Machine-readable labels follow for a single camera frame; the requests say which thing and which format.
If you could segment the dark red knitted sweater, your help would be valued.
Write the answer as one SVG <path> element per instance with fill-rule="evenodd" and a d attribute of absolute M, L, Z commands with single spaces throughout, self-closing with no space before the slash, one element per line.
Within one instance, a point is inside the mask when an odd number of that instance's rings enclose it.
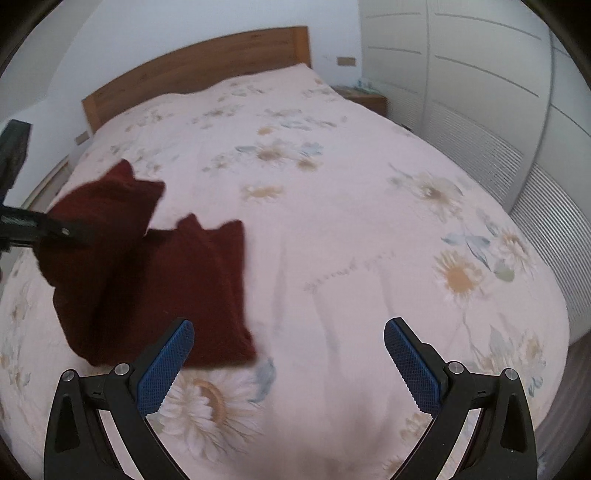
<path fill-rule="evenodd" d="M 44 240 L 34 249 L 69 347 L 93 366 L 130 361 L 184 318 L 195 331 L 186 366 L 252 362 L 242 222 L 206 230 L 190 214 L 171 230 L 151 229 L 164 189 L 161 181 L 135 178 L 122 160 L 49 211 L 50 219 L 90 232 L 78 244 Z"/>

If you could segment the wooden headboard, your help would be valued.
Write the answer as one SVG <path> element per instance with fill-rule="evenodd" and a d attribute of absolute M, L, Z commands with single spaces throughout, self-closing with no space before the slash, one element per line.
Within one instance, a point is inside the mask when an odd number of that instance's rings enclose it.
<path fill-rule="evenodd" d="M 225 79 L 304 63 L 308 27 L 246 31 L 209 39 L 150 60 L 88 95 L 82 107 L 93 133 L 126 110 L 163 94 L 190 94 Z"/>

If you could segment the pink floral bedspread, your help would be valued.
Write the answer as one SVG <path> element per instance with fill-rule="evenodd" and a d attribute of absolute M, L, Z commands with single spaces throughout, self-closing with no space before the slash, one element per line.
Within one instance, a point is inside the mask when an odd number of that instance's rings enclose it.
<path fill-rule="evenodd" d="M 477 373 L 515 369 L 540 424 L 569 327 L 551 269 L 431 145 L 304 65 L 168 94 L 106 123 L 65 184 L 127 159 L 151 224 L 238 219 L 259 359 L 187 370 L 150 419 L 193 479 L 387 479 L 429 424 L 387 353 L 404 318 Z"/>

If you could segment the white wardrobe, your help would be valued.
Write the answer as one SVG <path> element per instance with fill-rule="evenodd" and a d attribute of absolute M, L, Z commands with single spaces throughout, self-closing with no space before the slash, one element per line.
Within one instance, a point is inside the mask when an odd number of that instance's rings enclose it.
<path fill-rule="evenodd" d="M 363 80 L 456 162 L 552 268 L 590 330 L 590 89 L 522 1 L 360 2 Z"/>

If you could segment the wooden nightstand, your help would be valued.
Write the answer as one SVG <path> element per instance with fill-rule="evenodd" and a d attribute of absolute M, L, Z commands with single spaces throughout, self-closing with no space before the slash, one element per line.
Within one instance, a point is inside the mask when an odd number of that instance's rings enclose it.
<path fill-rule="evenodd" d="M 383 117 L 388 116 L 388 99 L 380 93 L 368 93 L 353 87 L 332 86 L 346 100 L 362 105 Z"/>

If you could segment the left wall socket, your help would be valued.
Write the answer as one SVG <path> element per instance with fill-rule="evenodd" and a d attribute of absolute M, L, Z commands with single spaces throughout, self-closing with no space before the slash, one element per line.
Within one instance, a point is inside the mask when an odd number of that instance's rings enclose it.
<path fill-rule="evenodd" d="M 89 140 L 89 134 L 87 131 L 84 131 L 80 135 L 75 138 L 75 143 L 77 146 L 84 144 L 86 141 Z"/>

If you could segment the wall socket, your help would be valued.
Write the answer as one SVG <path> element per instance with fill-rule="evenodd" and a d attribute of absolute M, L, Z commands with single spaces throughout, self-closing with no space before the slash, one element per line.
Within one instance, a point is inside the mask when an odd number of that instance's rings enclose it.
<path fill-rule="evenodd" d="M 356 67 L 356 57 L 338 57 L 337 65 L 342 67 Z"/>
<path fill-rule="evenodd" d="M 89 140 L 89 134 L 87 131 L 84 131 L 80 135 L 75 138 L 75 143 L 77 146 L 84 144 L 86 141 Z"/>

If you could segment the right wall socket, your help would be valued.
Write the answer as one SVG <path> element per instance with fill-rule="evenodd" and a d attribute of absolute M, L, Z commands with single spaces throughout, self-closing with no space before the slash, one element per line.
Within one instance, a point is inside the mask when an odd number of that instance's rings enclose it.
<path fill-rule="evenodd" d="M 356 67 L 356 57 L 338 57 L 337 65 L 342 67 Z"/>

